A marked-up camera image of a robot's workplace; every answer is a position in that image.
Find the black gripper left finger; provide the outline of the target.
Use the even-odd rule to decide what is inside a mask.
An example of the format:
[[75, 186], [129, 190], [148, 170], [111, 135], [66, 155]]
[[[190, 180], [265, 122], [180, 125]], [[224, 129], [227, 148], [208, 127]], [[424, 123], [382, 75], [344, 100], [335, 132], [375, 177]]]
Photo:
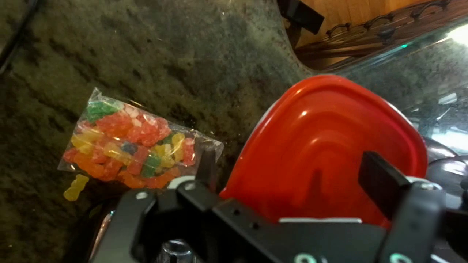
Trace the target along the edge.
[[217, 190], [217, 155], [212, 148], [202, 151], [196, 180], [209, 190]]

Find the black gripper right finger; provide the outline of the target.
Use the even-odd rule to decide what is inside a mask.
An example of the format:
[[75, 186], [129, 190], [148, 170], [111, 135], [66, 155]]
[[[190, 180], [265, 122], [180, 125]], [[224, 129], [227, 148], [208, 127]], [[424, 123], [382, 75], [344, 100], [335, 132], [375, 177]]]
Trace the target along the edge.
[[411, 187], [410, 180], [385, 158], [364, 152], [358, 171], [358, 184], [386, 220], [392, 220]]

